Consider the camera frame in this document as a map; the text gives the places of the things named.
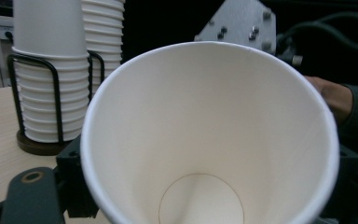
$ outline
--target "stack of paper cups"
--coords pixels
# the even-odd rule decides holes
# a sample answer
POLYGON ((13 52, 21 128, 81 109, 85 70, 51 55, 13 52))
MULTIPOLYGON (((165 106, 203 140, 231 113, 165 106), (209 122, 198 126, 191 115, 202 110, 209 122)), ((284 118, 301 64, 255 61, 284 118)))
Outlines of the stack of paper cups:
MULTIPOLYGON (((89 54, 79 1, 14 2, 14 47, 44 59, 58 72, 63 140, 80 135, 89 104, 89 54)), ((53 78, 40 64, 16 63, 25 135, 40 143, 59 141, 53 78)))
MULTIPOLYGON (((121 63, 121 37, 125 1, 82 0, 84 30, 87 49, 98 53, 104 62, 104 75, 108 77, 121 63)), ((93 60, 92 91, 101 84, 101 65, 93 60)))

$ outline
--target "black wire rack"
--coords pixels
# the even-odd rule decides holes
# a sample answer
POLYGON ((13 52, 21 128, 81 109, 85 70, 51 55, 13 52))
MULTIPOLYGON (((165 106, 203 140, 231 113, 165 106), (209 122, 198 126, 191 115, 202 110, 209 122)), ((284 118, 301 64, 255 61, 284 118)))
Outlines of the black wire rack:
MULTIPOLYGON (((92 99, 92 58, 95 58, 99 61, 101 65, 101 83, 104 81, 104 61, 103 58, 95 51, 89 50, 89 100, 92 99)), ((62 151, 71 141, 63 140, 63 129, 62 129, 62 106, 61 106, 61 95, 60 95, 60 79, 57 69, 50 62, 35 56, 29 56, 19 53, 12 53, 7 56, 7 68, 10 77, 11 89, 13 92, 14 104, 16 107, 17 119, 19 123, 19 131, 17 132, 17 140, 19 147, 29 153, 36 155, 57 155, 62 151), (52 76, 53 80, 53 89, 54 89, 54 101, 55 101, 55 110, 56 110, 56 120, 57 120, 57 143, 39 143, 34 140, 29 139, 25 135, 25 126, 24 119, 21 112, 21 99, 19 95, 19 88, 17 83, 15 63, 26 63, 31 64, 32 66, 39 66, 47 68, 52 76)))

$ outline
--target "dark background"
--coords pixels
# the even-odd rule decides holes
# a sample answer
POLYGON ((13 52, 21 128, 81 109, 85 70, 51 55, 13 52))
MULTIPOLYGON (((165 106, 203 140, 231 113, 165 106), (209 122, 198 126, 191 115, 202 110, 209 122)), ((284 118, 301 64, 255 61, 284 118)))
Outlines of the dark background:
MULTIPOLYGON (((193 41, 224 0, 143 1, 127 0, 124 13, 123 63, 151 49, 193 41)), ((358 0, 261 0, 277 17, 277 33, 302 21, 314 21, 339 11, 358 12, 358 0)), ((0 15, 12 16, 12 1, 0 0, 0 15)), ((335 24, 358 41, 358 23, 335 24)), ((358 52, 348 51, 329 35, 315 31, 295 38, 304 56, 297 68, 308 76, 358 85, 358 52)))

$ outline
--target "round base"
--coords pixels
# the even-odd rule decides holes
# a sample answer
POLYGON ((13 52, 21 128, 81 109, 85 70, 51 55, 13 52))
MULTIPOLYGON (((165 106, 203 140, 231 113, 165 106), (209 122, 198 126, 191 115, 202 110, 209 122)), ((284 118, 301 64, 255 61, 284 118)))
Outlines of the round base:
POLYGON ((165 192, 159 223, 243 224, 242 204, 235 191, 213 175, 187 175, 165 192))
POLYGON ((68 146, 71 141, 59 143, 39 143, 29 139, 25 134, 21 134, 21 131, 17 132, 17 144, 19 147, 31 154, 39 156, 55 156, 59 154, 64 148, 68 146))

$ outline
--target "screw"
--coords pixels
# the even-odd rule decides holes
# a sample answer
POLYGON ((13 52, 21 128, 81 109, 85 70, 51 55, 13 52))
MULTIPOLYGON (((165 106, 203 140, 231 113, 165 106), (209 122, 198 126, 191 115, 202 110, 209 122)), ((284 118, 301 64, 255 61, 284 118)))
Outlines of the screw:
POLYGON ((263 19, 264 20, 271 19, 271 11, 270 10, 263 11, 263 19))
POLYGON ((259 31, 260 29, 258 28, 258 26, 252 26, 252 33, 258 34, 259 31))
POLYGON ((220 32, 221 32, 222 34, 227 33, 227 27, 226 27, 226 26, 222 26, 222 29, 220 30, 220 32))
POLYGON ((256 34, 255 34, 255 33, 251 32, 251 33, 249 34, 249 40, 255 40, 255 37, 256 37, 256 34))
POLYGON ((225 37, 225 35, 223 35, 223 33, 217 34, 217 39, 223 39, 223 37, 225 37))

